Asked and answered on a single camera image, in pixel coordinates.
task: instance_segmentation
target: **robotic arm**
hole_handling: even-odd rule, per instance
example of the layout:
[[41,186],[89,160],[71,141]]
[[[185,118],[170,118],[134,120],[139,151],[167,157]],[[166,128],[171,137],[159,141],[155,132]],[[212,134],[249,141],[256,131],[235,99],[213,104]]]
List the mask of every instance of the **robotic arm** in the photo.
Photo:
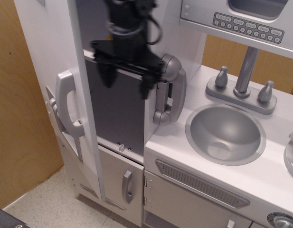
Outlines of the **robotic arm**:
[[[164,62],[153,54],[148,45],[161,38],[161,28],[150,15],[155,0],[105,0],[109,9],[107,29],[112,40],[95,40],[95,61],[103,83],[111,87],[116,70],[123,69],[142,76],[140,92],[147,99],[149,90],[161,80]],[[160,30],[156,41],[148,41],[148,21]]]

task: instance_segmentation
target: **countertop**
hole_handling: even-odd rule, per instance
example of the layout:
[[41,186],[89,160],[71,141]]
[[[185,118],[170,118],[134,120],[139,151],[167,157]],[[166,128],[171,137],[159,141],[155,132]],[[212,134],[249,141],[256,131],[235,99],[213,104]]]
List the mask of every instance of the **countertop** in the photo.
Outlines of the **countertop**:
[[[224,183],[230,189],[246,192],[285,209],[293,216],[293,177],[284,164],[284,149],[290,140],[289,134],[293,132],[293,95],[274,90],[273,94],[278,99],[275,111],[271,115],[259,114],[206,94],[207,82],[218,73],[212,68],[200,67],[188,84],[184,108],[178,121],[160,126],[147,142],[149,150],[144,154],[145,169],[154,171],[154,157],[163,158],[190,173]],[[228,78],[233,81],[237,79],[232,75],[228,75]],[[253,82],[249,85],[258,89],[263,87]],[[186,120],[197,108],[214,103],[237,106],[260,122],[267,141],[263,154],[257,160],[240,166],[226,166],[208,161],[192,149],[185,135]]]

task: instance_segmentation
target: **silver sink basin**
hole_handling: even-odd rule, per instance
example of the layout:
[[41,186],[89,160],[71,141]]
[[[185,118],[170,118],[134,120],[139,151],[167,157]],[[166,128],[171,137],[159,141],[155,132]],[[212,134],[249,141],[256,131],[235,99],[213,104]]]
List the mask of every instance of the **silver sink basin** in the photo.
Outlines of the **silver sink basin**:
[[192,148],[202,157],[222,165],[243,165],[265,149],[265,131],[251,114],[225,104],[195,110],[185,126]]

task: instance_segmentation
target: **gray telephone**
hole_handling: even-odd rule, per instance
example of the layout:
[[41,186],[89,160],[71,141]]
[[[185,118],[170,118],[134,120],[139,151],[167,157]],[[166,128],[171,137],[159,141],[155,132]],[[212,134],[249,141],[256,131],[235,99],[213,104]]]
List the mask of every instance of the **gray telephone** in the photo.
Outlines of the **gray telephone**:
[[[181,114],[186,94],[186,72],[176,57],[166,54],[162,60],[163,79],[166,82],[157,83],[153,122],[157,125],[168,125],[177,121]],[[172,104],[169,104],[168,98],[172,99]]]

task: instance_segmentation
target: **speckled floor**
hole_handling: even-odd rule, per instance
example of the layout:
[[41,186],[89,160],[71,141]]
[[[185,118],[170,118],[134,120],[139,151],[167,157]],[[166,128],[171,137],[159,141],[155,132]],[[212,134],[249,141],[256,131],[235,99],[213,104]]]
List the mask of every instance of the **speckled floor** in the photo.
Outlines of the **speckled floor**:
[[4,210],[31,228],[138,227],[90,199],[74,193],[69,187],[65,168]]

